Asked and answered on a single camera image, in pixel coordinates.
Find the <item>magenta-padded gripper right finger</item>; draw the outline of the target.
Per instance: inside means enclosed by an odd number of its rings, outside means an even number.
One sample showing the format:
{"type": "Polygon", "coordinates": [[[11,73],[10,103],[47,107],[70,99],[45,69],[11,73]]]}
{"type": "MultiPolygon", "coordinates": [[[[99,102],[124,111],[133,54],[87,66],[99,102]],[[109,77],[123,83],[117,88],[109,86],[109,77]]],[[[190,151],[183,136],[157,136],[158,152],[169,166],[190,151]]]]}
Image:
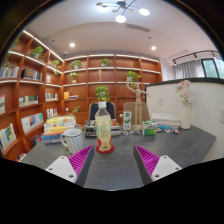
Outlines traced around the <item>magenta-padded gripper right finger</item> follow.
{"type": "Polygon", "coordinates": [[[157,156],[138,145],[134,146],[133,154],[144,185],[181,170],[181,167],[167,155],[157,156]]]}

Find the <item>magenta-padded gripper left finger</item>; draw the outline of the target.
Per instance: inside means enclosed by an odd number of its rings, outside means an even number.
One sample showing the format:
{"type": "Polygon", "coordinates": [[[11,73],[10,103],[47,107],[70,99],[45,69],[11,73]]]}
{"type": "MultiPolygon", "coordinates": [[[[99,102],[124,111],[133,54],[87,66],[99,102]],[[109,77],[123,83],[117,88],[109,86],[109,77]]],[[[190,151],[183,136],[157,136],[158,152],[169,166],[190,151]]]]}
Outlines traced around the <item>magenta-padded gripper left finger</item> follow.
{"type": "Polygon", "coordinates": [[[46,168],[46,171],[79,186],[83,186],[85,184],[93,156],[94,146],[90,145],[69,157],[58,157],[46,168]]]}

